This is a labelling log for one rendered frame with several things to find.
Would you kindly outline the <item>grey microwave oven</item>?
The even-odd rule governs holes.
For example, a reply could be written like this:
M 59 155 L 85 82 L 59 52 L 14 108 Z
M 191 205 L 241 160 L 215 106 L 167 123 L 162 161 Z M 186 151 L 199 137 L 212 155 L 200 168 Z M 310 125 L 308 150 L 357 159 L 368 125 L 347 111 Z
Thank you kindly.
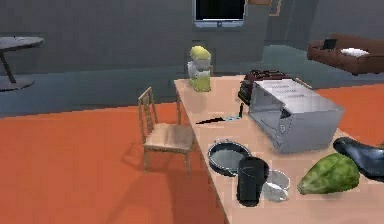
M 327 148 L 344 108 L 292 79 L 253 83 L 249 116 L 277 153 Z

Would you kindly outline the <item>black kitchen knife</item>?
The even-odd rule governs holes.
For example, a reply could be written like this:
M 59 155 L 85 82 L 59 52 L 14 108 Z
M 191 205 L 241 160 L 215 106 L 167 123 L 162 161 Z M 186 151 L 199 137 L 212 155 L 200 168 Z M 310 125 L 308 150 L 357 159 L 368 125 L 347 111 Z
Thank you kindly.
M 196 124 L 208 124 L 208 123 L 215 123 L 215 122 L 221 122 L 221 121 L 225 121 L 225 119 L 222 117 L 216 117 L 216 118 L 199 121 Z

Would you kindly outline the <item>light wooden dining table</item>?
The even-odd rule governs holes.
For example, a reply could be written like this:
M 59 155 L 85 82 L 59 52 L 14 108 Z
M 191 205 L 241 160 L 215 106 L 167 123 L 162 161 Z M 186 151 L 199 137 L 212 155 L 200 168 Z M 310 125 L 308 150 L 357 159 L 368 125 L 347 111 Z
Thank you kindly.
M 213 77 L 209 92 L 195 91 L 187 79 L 175 82 L 203 156 L 207 155 L 214 141 L 229 139 L 246 146 L 253 155 L 290 178 L 286 201 L 261 200 L 255 207 L 244 207 L 236 199 L 237 179 L 208 169 L 219 205 L 226 214 L 226 224 L 384 224 L 383 183 L 361 177 L 358 187 L 344 193 L 302 195 L 297 191 L 300 179 L 319 159 L 333 152 L 331 147 L 277 154 L 269 138 L 247 115 L 237 121 L 200 123 L 239 111 L 237 92 L 241 80 L 240 76 Z

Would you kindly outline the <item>light wooden chair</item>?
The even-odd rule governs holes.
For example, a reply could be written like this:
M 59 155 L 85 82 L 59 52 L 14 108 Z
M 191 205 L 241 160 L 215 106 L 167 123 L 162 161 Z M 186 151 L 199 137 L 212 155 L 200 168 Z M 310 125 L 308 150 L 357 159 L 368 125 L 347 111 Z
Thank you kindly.
M 144 170 L 149 171 L 148 152 L 170 152 L 183 154 L 186 172 L 190 174 L 190 153 L 194 145 L 194 133 L 191 127 L 161 123 L 158 120 L 154 94 L 148 87 L 137 99 L 140 132 L 142 136 Z

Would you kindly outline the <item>dark round pan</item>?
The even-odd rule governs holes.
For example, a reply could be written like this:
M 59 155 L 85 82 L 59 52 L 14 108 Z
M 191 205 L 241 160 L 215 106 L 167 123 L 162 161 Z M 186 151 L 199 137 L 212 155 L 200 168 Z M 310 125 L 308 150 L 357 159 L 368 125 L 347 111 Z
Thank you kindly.
M 251 156 L 251 152 L 240 143 L 218 139 L 208 149 L 207 156 L 213 171 L 223 176 L 235 177 L 238 175 L 240 160 Z

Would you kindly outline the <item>black cylindrical cup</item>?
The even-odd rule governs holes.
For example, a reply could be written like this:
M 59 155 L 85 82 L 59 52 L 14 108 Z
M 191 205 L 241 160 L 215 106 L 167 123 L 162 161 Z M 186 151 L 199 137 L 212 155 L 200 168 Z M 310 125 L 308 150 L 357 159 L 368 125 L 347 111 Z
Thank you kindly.
M 236 197 L 246 207 L 259 203 L 262 187 L 269 175 L 269 165 L 258 157 L 245 157 L 240 160 Z

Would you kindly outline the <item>clear glass bowl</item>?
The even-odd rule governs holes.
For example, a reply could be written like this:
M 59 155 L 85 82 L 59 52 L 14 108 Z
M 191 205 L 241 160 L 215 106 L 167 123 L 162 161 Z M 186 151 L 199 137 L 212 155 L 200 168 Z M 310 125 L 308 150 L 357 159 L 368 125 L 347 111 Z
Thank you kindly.
M 270 170 L 268 178 L 262 187 L 264 199 L 272 202 L 283 202 L 288 199 L 290 179 L 279 170 Z

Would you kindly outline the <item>wooden framed picture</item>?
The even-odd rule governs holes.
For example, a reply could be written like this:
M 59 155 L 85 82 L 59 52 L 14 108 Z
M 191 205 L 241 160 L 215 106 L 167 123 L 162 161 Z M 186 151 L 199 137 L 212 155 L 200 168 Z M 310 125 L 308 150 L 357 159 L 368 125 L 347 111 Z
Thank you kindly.
M 281 11 L 283 0 L 271 0 L 270 4 L 270 16 L 279 16 Z

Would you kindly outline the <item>green lettuce head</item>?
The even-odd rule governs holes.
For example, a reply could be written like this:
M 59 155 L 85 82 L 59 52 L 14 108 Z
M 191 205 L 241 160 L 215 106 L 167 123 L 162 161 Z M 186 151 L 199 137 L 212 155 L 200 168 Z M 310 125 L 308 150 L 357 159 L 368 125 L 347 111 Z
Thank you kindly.
M 330 194 L 351 190 L 360 183 L 360 172 L 349 157 L 333 153 L 320 159 L 302 177 L 297 190 L 302 195 Z

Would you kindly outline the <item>brown sofa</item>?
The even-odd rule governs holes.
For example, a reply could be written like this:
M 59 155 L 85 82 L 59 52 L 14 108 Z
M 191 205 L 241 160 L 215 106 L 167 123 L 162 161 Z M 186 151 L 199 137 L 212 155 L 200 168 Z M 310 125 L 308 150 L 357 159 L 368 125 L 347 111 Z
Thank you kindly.
M 334 33 L 328 39 L 337 40 L 334 49 L 322 49 L 325 39 L 313 41 L 307 47 L 307 59 L 341 69 L 355 76 L 384 73 L 384 39 L 370 39 L 341 33 Z M 361 57 L 347 56 L 341 53 L 345 48 L 363 49 L 369 54 Z

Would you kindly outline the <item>white pillow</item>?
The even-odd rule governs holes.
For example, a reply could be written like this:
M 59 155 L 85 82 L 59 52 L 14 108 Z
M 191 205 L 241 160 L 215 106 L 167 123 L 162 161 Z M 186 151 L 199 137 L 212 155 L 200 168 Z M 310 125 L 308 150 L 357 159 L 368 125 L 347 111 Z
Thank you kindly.
M 352 57 L 361 57 L 369 54 L 368 51 L 357 48 L 345 48 L 341 50 L 341 53 Z

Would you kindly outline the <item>grey wall television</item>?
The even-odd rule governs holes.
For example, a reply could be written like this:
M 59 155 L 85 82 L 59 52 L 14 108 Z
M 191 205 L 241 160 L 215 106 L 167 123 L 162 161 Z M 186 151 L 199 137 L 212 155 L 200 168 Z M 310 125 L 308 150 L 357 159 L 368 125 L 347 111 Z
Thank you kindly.
M 244 24 L 247 0 L 194 0 L 198 28 L 234 28 Z

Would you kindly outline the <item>grey round pedestal table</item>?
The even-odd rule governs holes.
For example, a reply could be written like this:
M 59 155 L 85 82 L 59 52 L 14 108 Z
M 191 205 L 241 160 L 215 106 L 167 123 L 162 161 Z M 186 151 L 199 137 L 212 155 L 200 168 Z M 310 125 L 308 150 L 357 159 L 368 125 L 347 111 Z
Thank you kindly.
M 8 77 L 7 81 L 0 81 L 0 92 L 20 90 L 34 84 L 34 81 L 32 79 L 16 79 L 14 77 L 11 71 L 11 67 L 5 57 L 5 54 L 7 52 L 38 47 L 43 43 L 44 39 L 40 37 L 0 37 L 0 62 L 2 63 L 6 75 Z

